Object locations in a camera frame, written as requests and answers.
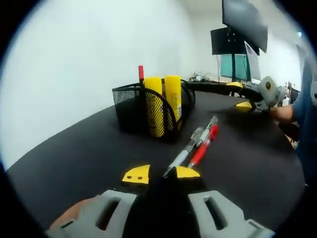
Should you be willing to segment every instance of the black table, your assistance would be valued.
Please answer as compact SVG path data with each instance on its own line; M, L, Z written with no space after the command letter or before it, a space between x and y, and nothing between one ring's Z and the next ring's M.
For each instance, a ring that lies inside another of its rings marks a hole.
M217 115L219 134L196 169L207 187L241 207L246 219L275 230L303 193L303 171L270 118L232 108L243 100L197 93L196 107L176 144L120 132L110 107L38 145L7 173L27 209L47 229L74 203L117 187L133 167L151 164L162 174L194 129Z

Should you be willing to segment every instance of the silver pen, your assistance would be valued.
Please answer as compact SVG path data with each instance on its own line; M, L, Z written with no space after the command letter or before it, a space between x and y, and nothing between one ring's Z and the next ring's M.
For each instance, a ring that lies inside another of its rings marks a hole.
M196 143L196 146L199 147L207 138L208 134L209 134L209 131L211 129L211 127L215 124L217 124L218 122L218 118L216 116L214 116L209 124L207 125L206 129L204 130L204 132L202 133L202 135L200 136L200 138L198 139L197 143Z
M192 136L190 137L189 143L186 145L186 147L177 155L177 157L174 159L174 161L168 166L166 172L163 175L163 178L166 178L168 173L171 171L171 169L175 166L180 166L188 156L188 154L193 150L195 147L195 144L197 143L198 139L201 137L203 133L203 128L198 127Z

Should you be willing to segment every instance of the dark screen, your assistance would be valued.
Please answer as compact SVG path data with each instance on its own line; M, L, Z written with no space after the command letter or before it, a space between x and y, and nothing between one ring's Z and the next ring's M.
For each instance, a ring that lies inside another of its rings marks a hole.
M294 89L294 88L291 88L290 104L295 102L295 100L297 99L298 95L299 95L299 91Z
M222 0L222 22L266 53L267 26L255 6L246 0Z
M213 55L226 55L226 54L242 54L245 55L246 47L244 45L245 39L235 33L234 41L229 41L232 37L228 36L229 29L221 28L211 31L211 45L212 45L212 54ZM260 50L251 42L247 42L252 49L260 55Z

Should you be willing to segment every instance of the white wall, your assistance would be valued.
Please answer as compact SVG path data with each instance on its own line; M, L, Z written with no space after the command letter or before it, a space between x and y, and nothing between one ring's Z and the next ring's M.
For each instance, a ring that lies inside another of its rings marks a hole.
M47 0L3 65L0 147L8 168L29 150L113 104L111 89L194 71L194 39L178 0Z
M196 72L208 74L214 80L218 77L217 56L212 55L211 30L226 27L222 23L221 12L218 14L191 14L195 33L195 47L197 54Z
M296 45L269 32L267 53L260 52L259 65L262 78L271 76L282 86L290 81L295 89L301 89L301 63Z

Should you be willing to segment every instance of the person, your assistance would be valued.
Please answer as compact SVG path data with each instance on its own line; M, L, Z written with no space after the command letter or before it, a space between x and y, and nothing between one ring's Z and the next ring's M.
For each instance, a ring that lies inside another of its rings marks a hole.
M72 219L77 219L81 207L87 205L88 203L92 202L94 197L88 198L82 201L77 202L75 205L67 209L60 217L58 217L51 225L50 229L54 229L61 224L64 224Z
M305 62L302 90L293 104L271 108L269 113L274 120L283 123L296 121L300 126L299 143L296 153L301 161L305 181L308 186L317 187L317 106L311 98L313 74L311 64Z
M301 161L306 187L297 207L288 220L278 229L275 237L309 237L314 233L313 217L317 201L317 104L312 87L313 68L308 60L305 62L302 89L293 104L271 108L269 114L273 119L300 125L299 143L296 153Z

